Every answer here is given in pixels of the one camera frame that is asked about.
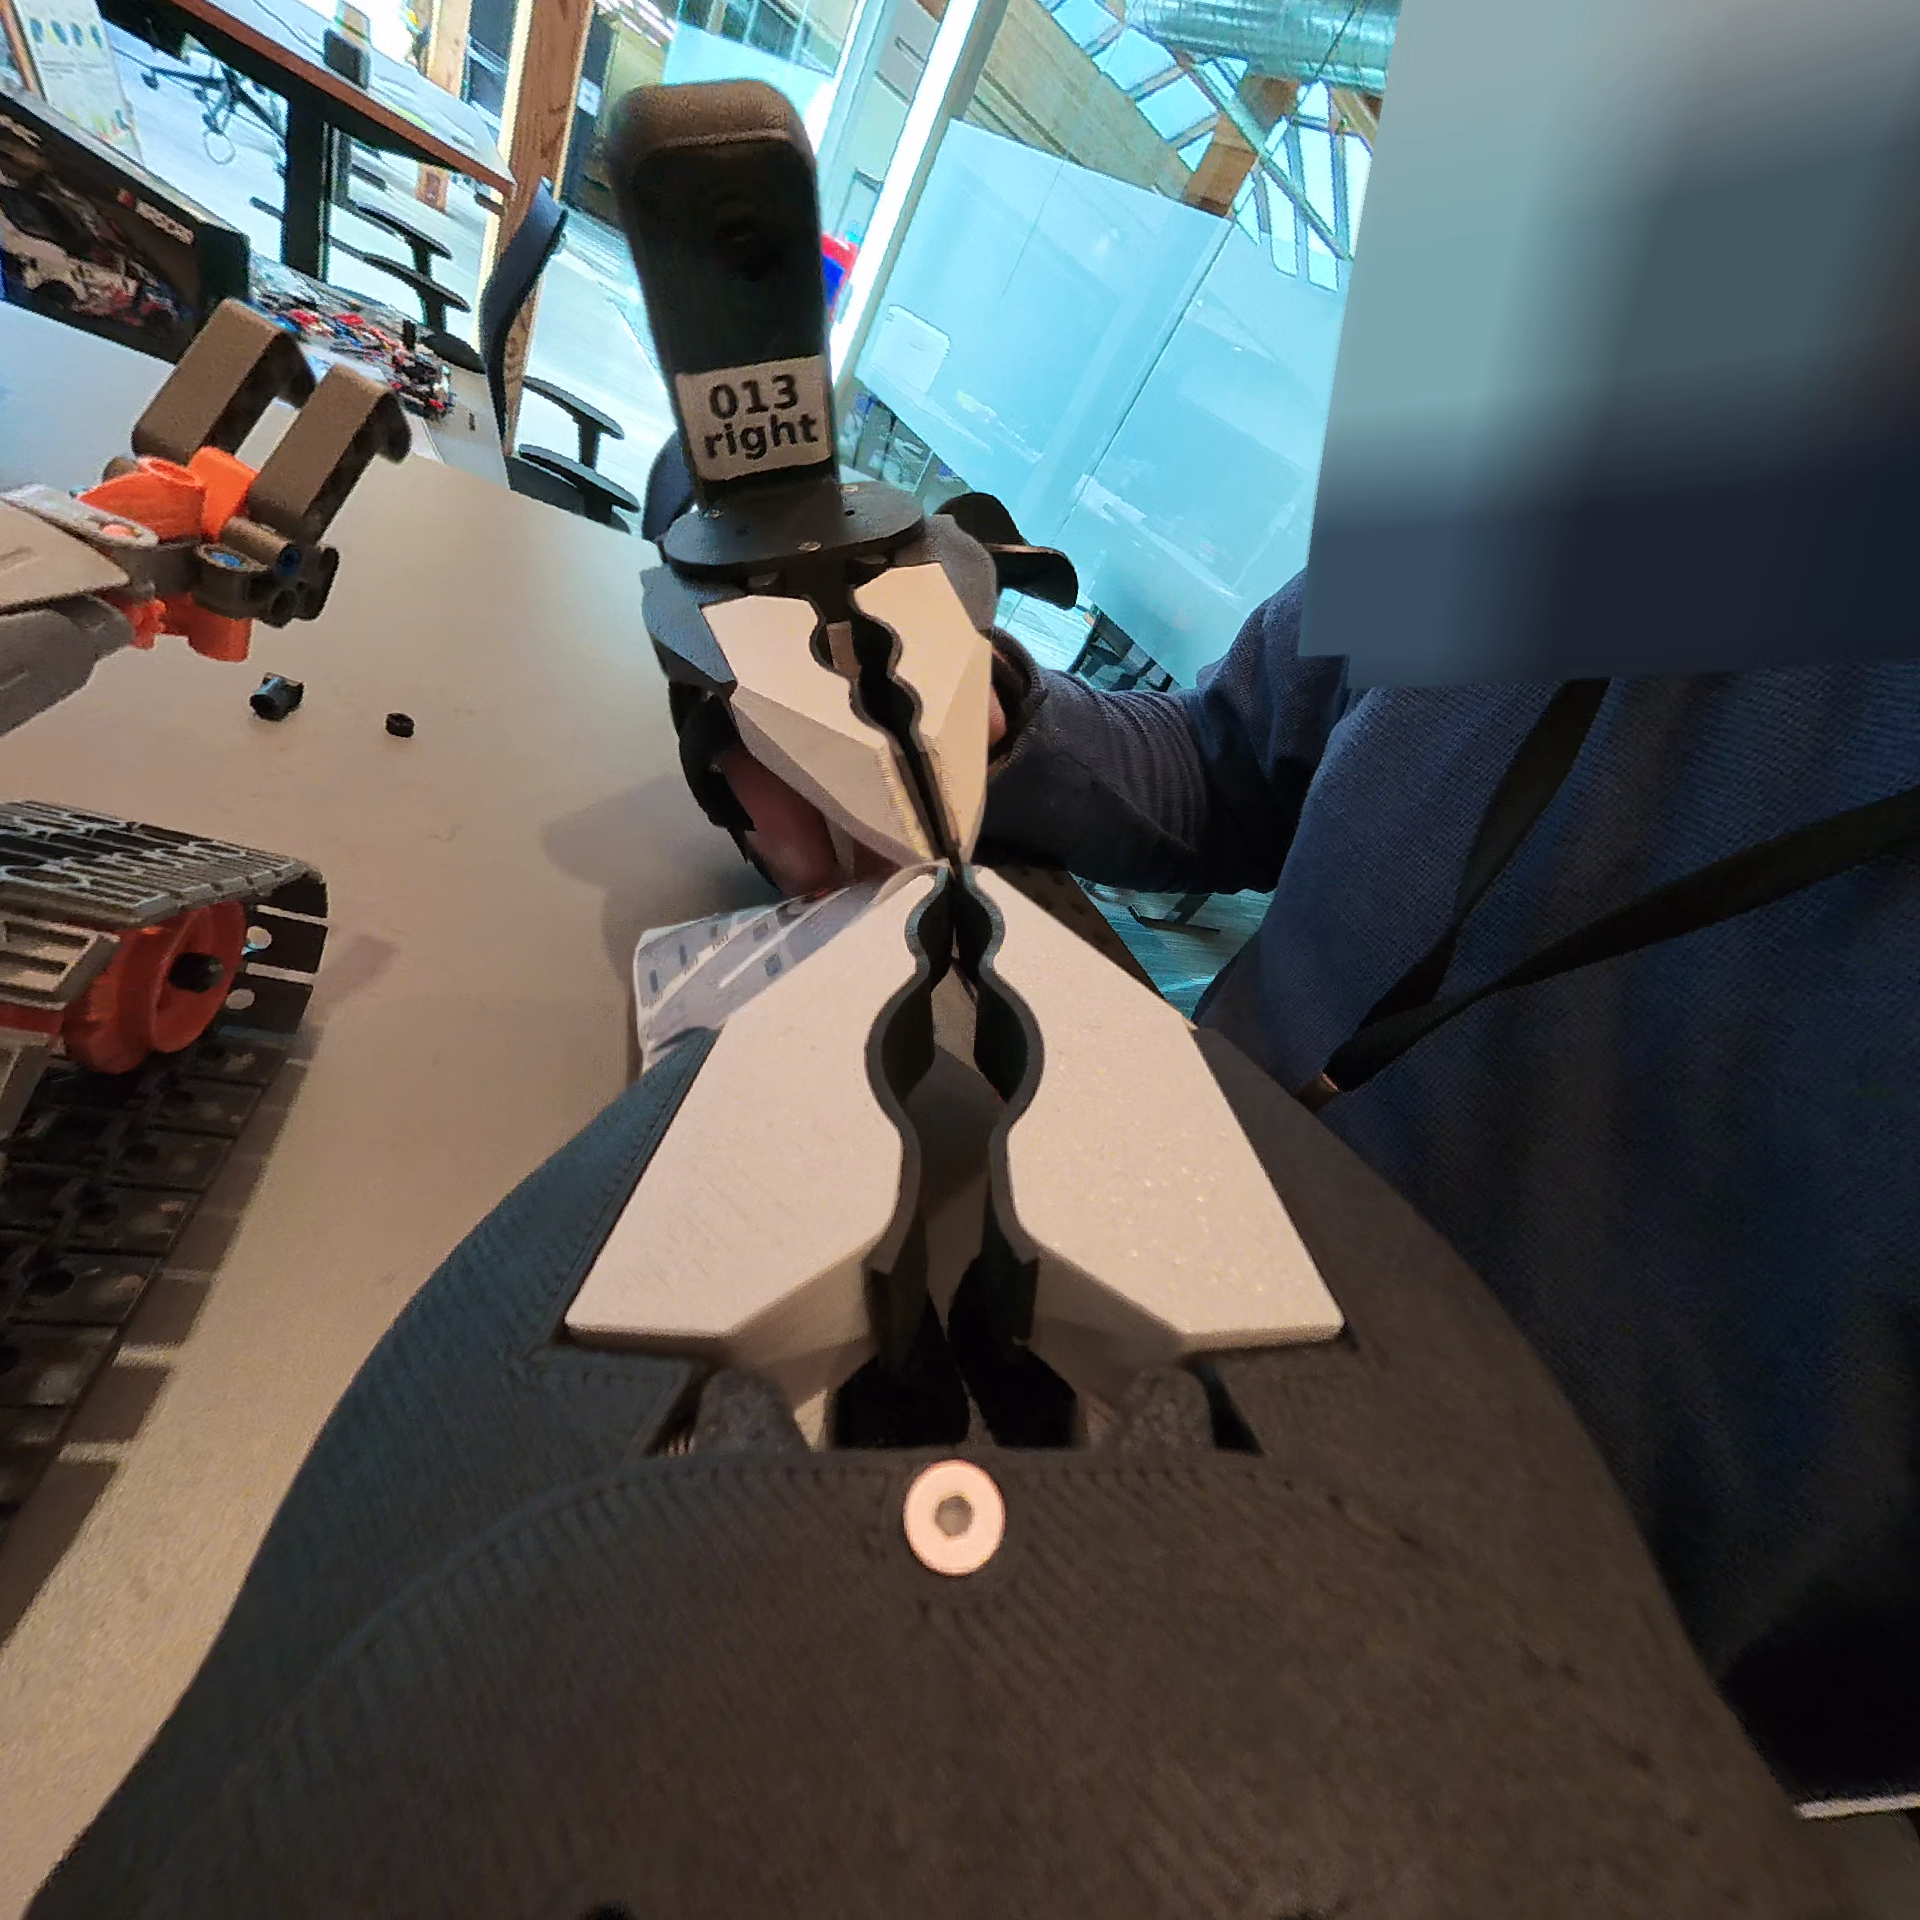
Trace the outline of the grey orange tracked toy robot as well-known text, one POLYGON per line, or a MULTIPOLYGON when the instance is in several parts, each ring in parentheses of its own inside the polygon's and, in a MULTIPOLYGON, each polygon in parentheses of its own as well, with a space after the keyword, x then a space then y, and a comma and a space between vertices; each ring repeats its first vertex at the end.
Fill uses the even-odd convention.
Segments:
MULTIPOLYGON (((316 617, 332 514, 407 436, 388 385, 316 380, 295 334, 222 299, 128 461, 2 495, 2 732, 118 649, 244 663, 256 628, 316 617)), ((2 1520, 285 1065, 325 944, 302 860, 2 803, 2 1520)))

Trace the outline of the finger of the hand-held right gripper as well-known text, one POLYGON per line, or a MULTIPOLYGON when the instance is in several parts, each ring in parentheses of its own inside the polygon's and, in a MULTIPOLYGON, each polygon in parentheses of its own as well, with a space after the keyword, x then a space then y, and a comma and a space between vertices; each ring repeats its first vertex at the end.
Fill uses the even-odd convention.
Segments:
POLYGON ((906 741, 907 691, 888 681, 893 633, 880 621, 852 617, 856 635, 882 639, 880 666, 852 678, 812 657, 822 621, 804 596, 744 593, 707 621, 731 668, 735 728, 766 769, 899 869, 949 860, 930 818, 930 776, 906 741))
POLYGON ((938 562, 888 566, 852 586, 852 607, 893 633, 906 741, 930 776, 940 844, 968 866, 986 809, 994 646, 938 562))

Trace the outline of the person's right hand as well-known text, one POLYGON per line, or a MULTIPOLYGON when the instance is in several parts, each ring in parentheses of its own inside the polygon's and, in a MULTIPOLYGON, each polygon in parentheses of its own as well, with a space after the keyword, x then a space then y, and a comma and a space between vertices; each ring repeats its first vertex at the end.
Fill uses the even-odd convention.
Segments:
MULTIPOLYGON (((994 704, 991 704, 991 763, 997 766, 1015 741, 1022 714, 1044 691, 1038 663, 1004 629, 994 633, 994 704)), ((786 899, 825 891, 847 878, 888 878, 893 860, 863 844, 837 851, 831 818, 749 746, 725 746, 713 759, 727 784, 731 799, 744 809, 744 848, 756 869, 786 899)))

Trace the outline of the brown far desk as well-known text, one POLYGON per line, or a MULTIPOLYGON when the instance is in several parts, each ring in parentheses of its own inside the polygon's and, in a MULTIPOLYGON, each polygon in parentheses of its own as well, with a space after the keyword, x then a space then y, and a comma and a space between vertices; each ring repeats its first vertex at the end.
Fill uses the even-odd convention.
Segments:
POLYGON ((325 63, 328 20, 302 3, 100 3, 100 12, 164 53, 198 39, 228 67, 288 105, 280 260, 328 278, 328 220, 345 163, 335 144, 361 139, 476 178, 502 194, 516 183, 476 107, 372 53, 357 83, 325 63))

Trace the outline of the pile of toy bricks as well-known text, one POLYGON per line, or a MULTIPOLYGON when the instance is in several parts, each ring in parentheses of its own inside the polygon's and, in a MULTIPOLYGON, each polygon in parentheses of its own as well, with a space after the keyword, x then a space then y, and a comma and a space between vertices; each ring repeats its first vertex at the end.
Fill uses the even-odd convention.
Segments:
POLYGON ((267 258, 253 260, 253 307, 302 338, 315 363, 352 363, 383 380, 418 418, 440 420, 452 383, 418 322, 380 299, 315 280, 267 258))

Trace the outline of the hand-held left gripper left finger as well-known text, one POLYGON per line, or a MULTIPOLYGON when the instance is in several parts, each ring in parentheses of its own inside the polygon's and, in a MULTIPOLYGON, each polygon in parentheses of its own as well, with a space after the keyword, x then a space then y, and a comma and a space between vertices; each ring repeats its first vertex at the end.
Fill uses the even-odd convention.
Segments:
MULTIPOLYGON (((930 948, 923 1010, 948 971, 930 948)), ((756 1092, 719 1030, 667 1052, 658 1089, 689 1071, 608 1243, 566 1310, 575 1341, 645 1349, 775 1380, 811 1444, 856 1367, 901 1360, 923 1301, 948 1310, 962 1272, 962 1174, 953 1139, 923 1145, 869 1053, 864 1080, 756 1092)), ((953 1061, 934 1092, 956 1087, 953 1061)))

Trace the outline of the black car model box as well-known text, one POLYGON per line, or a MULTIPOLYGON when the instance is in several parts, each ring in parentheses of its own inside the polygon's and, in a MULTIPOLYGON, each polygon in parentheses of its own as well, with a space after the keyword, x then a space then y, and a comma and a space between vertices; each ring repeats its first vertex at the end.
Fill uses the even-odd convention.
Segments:
POLYGON ((253 245, 2 80, 2 299, 178 363, 222 299, 253 299, 253 245))

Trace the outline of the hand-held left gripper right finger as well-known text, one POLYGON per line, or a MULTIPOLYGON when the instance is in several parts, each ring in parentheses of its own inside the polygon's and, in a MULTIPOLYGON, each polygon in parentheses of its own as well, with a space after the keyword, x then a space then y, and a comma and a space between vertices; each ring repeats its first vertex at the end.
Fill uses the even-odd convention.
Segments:
POLYGON ((1118 1404, 1151 1367, 1347 1329, 1191 1024, 1010 878, 959 876, 1004 1098, 973 1300, 1005 1358, 1118 1404))

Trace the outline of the person's right forearm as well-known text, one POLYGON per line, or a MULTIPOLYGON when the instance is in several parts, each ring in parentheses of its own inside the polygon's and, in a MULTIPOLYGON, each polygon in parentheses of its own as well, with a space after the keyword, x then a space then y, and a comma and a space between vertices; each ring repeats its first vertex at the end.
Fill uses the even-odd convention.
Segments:
POLYGON ((1347 704, 1331 660, 1238 649, 1195 690, 1101 691, 999 644, 980 854, 1139 891, 1272 891, 1347 704))

